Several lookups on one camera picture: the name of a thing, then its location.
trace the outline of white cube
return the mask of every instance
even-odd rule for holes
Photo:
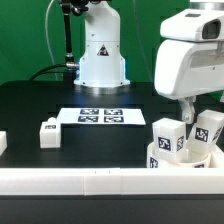
[[[198,115],[187,141],[192,154],[203,158],[214,148],[224,125],[224,113],[205,110]]]
[[[186,159],[186,124],[168,118],[153,123],[155,155],[170,163]]]
[[[5,151],[7,148],[7,140],[6,140],[6,132],[0,131],[0,155]]]
[[[56,119],[51,118],[47,122],[42,122],[40,129],[40,147],[61,147],[61,124]]]

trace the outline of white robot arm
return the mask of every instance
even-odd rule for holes
[[[107,1],[60,0],[66,30],[67,65],[73,61],[68,14],[85,12],[85,54],[79,62],[75,87],[90,93],[117,92],[130,81],[125,78],[125,59],[120,54],[120,16]]]
[[[196,95],[224,90],[224,0],[191,0],[190,9],[165,20],[169,38],[157,55],[155,88],[183,109],[192,123]]]

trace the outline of black cable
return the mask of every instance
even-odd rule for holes
[[[38,76],[47,73],[47,71],[55,69],[55,68],[66,68],[65,64],[58,64],[58,65],[52,65],[49,66],[47,68],[44,68],[42,70],[40,70],[39,72],[35,73],[30,79],[29,81],[33,81],[35,78],[37,78]]]

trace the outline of black table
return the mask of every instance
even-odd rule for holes
[[[1,168],[146,167],[152,122],[181,118],[178,103],[158,96],[151,83],[94,96],[61,82],[15,81],[0,87],[0,102],[0,130],[7,131],[8,139]],[[41,123],[56,117],[61,108],[138,108],[146,125],[63,125],[62,147],[41,150]],[[209,95],[198,97],[195,108],[198,113],[224,111]],[[218,144],[223,147],[223,138]],[[1,196],[0,217],[1,223],[223,223],[223,199],[223,195]]]

